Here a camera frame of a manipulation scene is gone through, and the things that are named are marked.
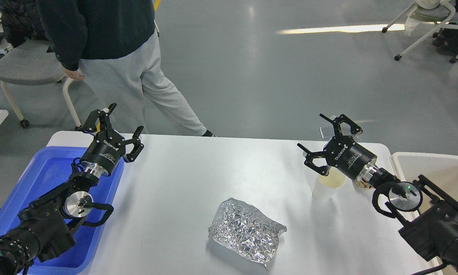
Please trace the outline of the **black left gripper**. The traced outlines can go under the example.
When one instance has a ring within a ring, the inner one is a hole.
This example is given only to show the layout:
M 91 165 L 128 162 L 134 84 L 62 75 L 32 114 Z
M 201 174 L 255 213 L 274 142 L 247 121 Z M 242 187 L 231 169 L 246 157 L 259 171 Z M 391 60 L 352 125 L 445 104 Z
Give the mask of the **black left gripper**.
M 86 122 L 78 128 L 79 132 L 98 132 L 84 155 L 82 155 L 81 165 L 84 167 L 101 167 L 103 168 L 102 174 L 106 176 L 112 174 L 121 157 L 126 163 L 134 162 L 145 147 L 140 139 L 141 132 L 144 129 L 143 126 L 138 126 L 131 139 L 127 140 L 114 131 L 110 123 L 110 116 L 116 106 L 117 103 L 112 103 L 108 108 L 93 110 L 88 115 Z M 125 146 L 129 144 L 133 145 L 133 149 L 125 154 Z

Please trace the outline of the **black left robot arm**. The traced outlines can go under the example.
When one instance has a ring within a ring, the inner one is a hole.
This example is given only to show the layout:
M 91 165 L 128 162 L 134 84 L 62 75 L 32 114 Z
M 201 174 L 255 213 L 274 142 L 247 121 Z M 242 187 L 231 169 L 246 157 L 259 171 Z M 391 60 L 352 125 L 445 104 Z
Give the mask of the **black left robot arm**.
M 80 227 L 102 226 L 113 213 L 112 205 L 95 202 L 89 190 L 102 176 L 110 176 L 121 159 L 133 162 L 144 148 L 143 126 L 131 139 L 112 127 L 116 106 L 89 114 L 81 131 L 92 134 L 93 141 L 72 161 L 68 180 L 30 202 L 18 213 L 20 224 L 0 236 L 0 275 L 25 275 L 36 258 L 44 262 L 59 257 L 76 244 L 74 234 Z

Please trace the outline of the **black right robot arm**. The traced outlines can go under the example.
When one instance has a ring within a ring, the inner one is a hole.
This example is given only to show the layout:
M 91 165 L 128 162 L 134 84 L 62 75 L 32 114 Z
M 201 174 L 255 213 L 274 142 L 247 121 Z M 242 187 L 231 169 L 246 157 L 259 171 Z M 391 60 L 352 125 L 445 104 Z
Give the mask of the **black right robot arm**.
M 305 153 L 305 166 L 322 176 L 334 167 L 352 181 L 373 187 L 374 209 L 402 224 L 399 234 L 424 260 L 442 260 L 420 275 L 447 266 L 458 274 L 458 201 L 424 175 L 407 182 L 378 167 L 377 155 L 355 140 L 362 128 L 346 115 L 325 120 L 332 124 L 334 136 L 322 151 L 312 152 L 298 144 Z

